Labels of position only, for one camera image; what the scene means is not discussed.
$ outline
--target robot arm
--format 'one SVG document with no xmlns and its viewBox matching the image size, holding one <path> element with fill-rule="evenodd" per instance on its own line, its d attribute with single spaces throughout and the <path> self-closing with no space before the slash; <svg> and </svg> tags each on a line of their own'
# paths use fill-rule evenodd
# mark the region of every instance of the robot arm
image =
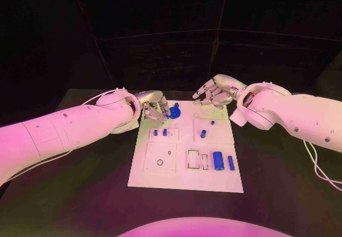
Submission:
<svg viewBox="0 0 342 237">
<path fill-rule="evenodd" d="M 249 122 L 268 130 L 278 123 L 299 139 L 342 152 L 342 102 L 312 95 L 291 95 L 280 86 L 262 82 L 244 85 L 232 77 L 218 74 L 193 94 L 206 98 L 195 105 L 213 104 L 218 108 L 237 101 L 229 119 L 244 126 Z"/>
<path fill-rule="evenodd" d="M 0 128 L 0 185 L 33 164 L 86 146 L 110 133 L 137 128 L 140 109 L 147 119 L 167 120 L 169 105 L 160 91 L 133 95 L 117 89 L 97 97 L 97 105 L 79 105 Z M 157 103 L 163 114 L 154 109 Z"/>
</svg>

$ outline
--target black table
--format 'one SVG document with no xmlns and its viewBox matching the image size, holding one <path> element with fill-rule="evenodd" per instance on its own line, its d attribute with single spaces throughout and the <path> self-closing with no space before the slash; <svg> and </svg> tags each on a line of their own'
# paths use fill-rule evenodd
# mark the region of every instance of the black table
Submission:
<svg viewBox="0 0 342 237">
<path fill-rule="evenodd" d="M 58 110 L 101 90 L 69 90 Z M 192 100 L 192 92 L 164 92 Z M 228 105 L 232 113 L 235 103 Z M 320 180 L 301 140 L 280 125 L 232 133 L 244 193 L 127 187 L 137 131 L 111 134 L 43 164 L 9 185 L 0 200 L 0 236 L 117 236 L 176 217 L 235 219 L 293 236 L 340 236 L 342 193 Z M 342 154 L 317 147 L 319 164 L 342 179 Z"/>
</svg>

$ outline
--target dark background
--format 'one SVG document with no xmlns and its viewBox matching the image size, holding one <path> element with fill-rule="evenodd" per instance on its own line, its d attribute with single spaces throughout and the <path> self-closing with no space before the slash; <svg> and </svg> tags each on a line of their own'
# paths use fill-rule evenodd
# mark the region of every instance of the dark background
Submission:
<svg viewBox="0 0 342 237">
<path fill-rule="evenodd" d="M 19 0 L 0 11 L 0 126 L 50 113 L 71 88 L 195 91 L 218 73 L 342 100 L 338 0 Z"/>
</svg>

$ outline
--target blue object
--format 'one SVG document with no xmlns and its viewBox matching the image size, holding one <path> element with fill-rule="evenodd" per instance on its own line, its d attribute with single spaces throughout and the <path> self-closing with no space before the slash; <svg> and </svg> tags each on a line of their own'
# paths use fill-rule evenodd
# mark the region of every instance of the blue object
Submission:
<svg viewBox="0 0 342 237">
<path fill-rule="evenodd" d="M 206 130 L 202 130 L 200 137 L 205 138 Z"/>
<path fill-rule="evenodd" d="M 229 169 L 235 170 L 234 162 L 232 162 L 232 157 L 231 156 L 228 156 L 228 162 L 229 162 Z"/>
<path fill-rule="evenodd" d="M 212 158 L 213 158 L 215 170 L 224 170 L 225 169 L 225 165 L 224 165 L 222 152 L 213 152 L 212 153 Z"/>
<path fill-rule="evenodd" d="M 174 106 L 170 107 L 170 116 L 169 118 L 176 119 L 180 116 L 179 104 L 174 103 Z"/>
</svg>

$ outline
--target white board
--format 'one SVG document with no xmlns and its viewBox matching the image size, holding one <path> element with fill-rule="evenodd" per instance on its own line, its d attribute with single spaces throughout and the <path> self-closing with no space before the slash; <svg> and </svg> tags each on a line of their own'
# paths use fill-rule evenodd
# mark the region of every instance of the white board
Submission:
<svg viewBox="0 0 342 237">
<path fill-rule="evenodd" d="M 226 108 L 195 106 L 192 101 L 169 101 L 169 105 L 174 102 L 179 103 L 179 118 L 169 119 L 164 124 L 141 119 L 128 186 L 242 193 Z M 200 138 L 202 130 L 206 130 L 205 138 Z M 213 165 L 216 151 L 224 158 L 221 171 Z M 228 156 L 232 156 L 234 171 Z"/>
</svg>

